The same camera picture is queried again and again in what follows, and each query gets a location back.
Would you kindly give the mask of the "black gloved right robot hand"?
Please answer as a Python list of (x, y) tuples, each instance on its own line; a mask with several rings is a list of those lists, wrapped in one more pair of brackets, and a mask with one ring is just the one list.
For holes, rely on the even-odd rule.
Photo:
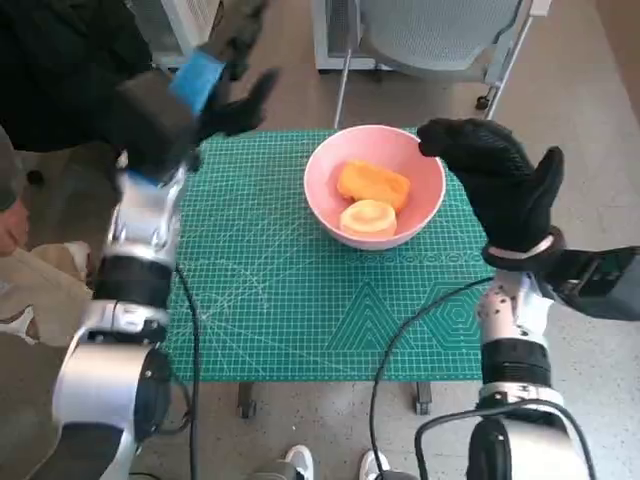
[(434, 119), (417, 129), (425, 157), (438, 157), (462, 184), (490, 246), (526, 253), (551, 233), (564, 153), (533, 164), (509, 129), (492, 120)]

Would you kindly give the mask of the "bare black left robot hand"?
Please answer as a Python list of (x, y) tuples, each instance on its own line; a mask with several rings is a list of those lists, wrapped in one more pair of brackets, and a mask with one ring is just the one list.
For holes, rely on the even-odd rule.
[(240, 135), (262, 123), (264, 105), (279, 77), (276, 68), (264, 71), (244, 98), (231, 100), (229, 91), (248, 70), (268, 6), (267, 1), (233, 1), (224, 6), (208, 40), (174, 76), (171, 89), (198, 120), (200, 142), (216, 134)]

